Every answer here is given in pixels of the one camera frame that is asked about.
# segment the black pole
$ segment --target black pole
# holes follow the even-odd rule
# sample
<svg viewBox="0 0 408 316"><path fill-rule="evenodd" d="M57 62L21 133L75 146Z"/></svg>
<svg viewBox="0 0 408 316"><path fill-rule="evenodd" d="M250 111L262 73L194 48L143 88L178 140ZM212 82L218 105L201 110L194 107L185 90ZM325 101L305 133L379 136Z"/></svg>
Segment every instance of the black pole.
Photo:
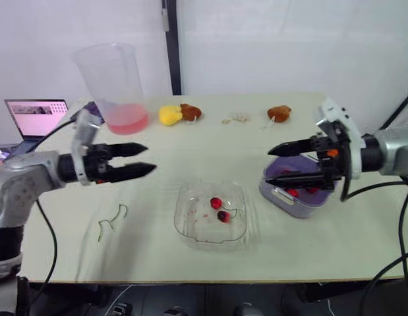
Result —
<svg viewBox="0 0 408 316"><path fill-rule="evenodd" d="M180 76L179 36L177 33L176 0L161 0L165 40L169 57L171 90L173 95L182 94Z"/></svg>
<svg viewBox="0 0 408 316"><path fill-rule="evenodd" d="M408 105L408 96L404 99L404 101L401 103L401 105L397 108L397 110L394 111L394 113L389 117L389 119L382 125L381 130L387 128L393 120L404 110L404 108Z"/></svg>

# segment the pink liquid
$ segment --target pink liquid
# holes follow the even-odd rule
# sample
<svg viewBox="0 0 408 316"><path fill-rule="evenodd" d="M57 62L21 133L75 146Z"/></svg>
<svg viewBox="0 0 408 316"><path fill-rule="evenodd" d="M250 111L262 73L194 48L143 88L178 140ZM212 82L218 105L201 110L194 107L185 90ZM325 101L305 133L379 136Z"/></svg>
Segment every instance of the pink liquid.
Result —
<svg viewBox="0 0 408 316"><path fill-rule="evenodd" d="M106 115L108 128L118 135L129 135L143 130L148 124L148 114L141 104L122 104Z"/></svg>

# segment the plastic tray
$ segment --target plastic tray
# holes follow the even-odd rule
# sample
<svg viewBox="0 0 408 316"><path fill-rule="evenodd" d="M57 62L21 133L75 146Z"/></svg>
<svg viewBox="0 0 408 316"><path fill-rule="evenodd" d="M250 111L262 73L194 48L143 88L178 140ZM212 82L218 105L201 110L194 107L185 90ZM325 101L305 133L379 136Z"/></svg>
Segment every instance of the plastic tray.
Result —
<svg viewBox="0 0 408 316"><path fill-rule="evenodd" d="M223 208L231 217L228 223L217 218L210 200L220 198ZM177 199L174 218L181 240L194 249L236 250L244 244L247 230L245 198L238 184L204 182L201 180L182 185Z"/></svg>
<svg viewBox="0 0 408 316"><path fill-rule="evenodd" d="M318 165L316 161L299 155L292 157L278 157L264 171L259 190L261 194L292 216L308 218L319 209L328 199L331 191L319 190L316 193L308 193L305 189L298 189L299 197L293 197L285 190L272 186L265 182L265 178L280 175L284 170L316 172Z"/></svg>

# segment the plastic pitcher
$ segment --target plastic pitcher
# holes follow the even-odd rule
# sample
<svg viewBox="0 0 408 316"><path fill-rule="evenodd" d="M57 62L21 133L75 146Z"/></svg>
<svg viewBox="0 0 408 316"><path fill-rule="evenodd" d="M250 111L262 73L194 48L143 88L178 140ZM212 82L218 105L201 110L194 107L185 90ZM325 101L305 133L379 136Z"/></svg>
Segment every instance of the plastic pitcher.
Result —
<svg viewBox="0 0 408 316"><path fill-rule="evenodd" d="M108 128L127 135L148 124L135 48L124 43L87 47L73 55Z"/></svg>

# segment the brown toy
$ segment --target brown toy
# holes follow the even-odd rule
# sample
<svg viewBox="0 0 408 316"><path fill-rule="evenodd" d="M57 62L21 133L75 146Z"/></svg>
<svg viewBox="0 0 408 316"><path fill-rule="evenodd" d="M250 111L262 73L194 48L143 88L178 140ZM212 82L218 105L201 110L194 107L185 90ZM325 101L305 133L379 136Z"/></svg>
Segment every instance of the brown toy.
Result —
<svg viewBox="0 0 408 316"><path fill-rule="evenodd" d="M274 117L274 122L282 123L290 117L291 109L286 105L280 105L279 107L272 107L268 110L267 114L270 120Z"/></svg>
<svg viewBox="0 0 408 316"><path fill-rule="evenodd" d="M200 109L198 109L197 107L193 107L192 105L189 105L186 103L180 104L180 108L182 111L183 119L188 120L190 122L193 122L199 119L200 116L202 115L202 112Z"/></svg>

